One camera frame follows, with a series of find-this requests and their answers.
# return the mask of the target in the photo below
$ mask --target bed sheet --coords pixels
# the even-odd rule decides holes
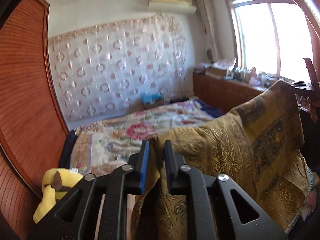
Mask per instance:
[[[198,126],[212,119],[201,110],[200,103],[188,100],[80,127],[71,167],[81,174],[108,174],[110,164],[126,163],[149,135],[174,127]]]

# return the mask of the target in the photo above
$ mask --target patterned wall covering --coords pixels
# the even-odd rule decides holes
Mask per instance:
[[[173,17],[155,15],[48,39],[52,78],[67,122],[130,112],[140,94],[188,93],[186,39]]]

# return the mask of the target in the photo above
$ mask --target air conditioner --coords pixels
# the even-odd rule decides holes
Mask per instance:
[[[149,0],[149,11],[194,14],[192,0]]]

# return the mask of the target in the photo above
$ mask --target window pane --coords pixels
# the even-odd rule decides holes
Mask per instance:
[[[239,27],[244,37],[244,65],[257,71],[276,74],[277,48],[274,27],[265,3],[236,8]]]
[[[312,57],[310,32],[303,11],[296,4],[272,3],[280,43],[281,76],[310,82],[303,58]]]

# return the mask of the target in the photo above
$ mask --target brown patterned fabric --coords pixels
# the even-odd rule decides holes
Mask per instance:
[[[136,197],[133,239],[187,239],[185,196],[167,191],[166,140],[202,173],[230,175],[286,232],[305,203],[308,177],[299,151],[304,140],[297,100],[288,84],[279,81],[200,127],[151,136],[148,193]]]

